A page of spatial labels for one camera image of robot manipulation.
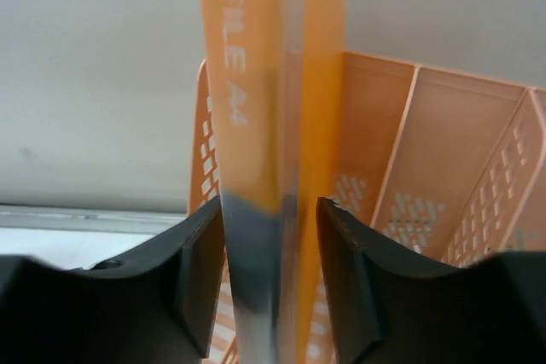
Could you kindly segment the orange A4 file folder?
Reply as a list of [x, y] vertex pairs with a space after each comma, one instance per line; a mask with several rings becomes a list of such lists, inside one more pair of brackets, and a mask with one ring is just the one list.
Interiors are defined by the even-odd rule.
[[200, 0], [241, 363], [303, 363], [315, 203], [337, 146], [344, 0]]

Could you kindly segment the peach plastic desk organizer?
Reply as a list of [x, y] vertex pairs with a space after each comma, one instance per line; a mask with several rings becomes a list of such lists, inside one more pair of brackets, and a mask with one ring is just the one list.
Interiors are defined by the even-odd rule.
[[317, 201], [422, 256], [468, 268], [545, 256], [543, 90], [347, 53], [305, 363], [336, 359]]

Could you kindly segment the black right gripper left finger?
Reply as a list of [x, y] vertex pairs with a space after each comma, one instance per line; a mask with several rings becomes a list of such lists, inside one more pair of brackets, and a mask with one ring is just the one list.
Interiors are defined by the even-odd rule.
[[199, 363], [224, 266], [219, 198], [90, 269], [1, 259], [4, 363]]

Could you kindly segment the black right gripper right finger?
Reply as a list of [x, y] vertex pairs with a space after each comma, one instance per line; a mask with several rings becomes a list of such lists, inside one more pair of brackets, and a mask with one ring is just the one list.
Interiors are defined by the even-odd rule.
[[544, 362], [543, 253], [452, 267], [327, 198], [317, 201], [317, 229], [338, 362]]

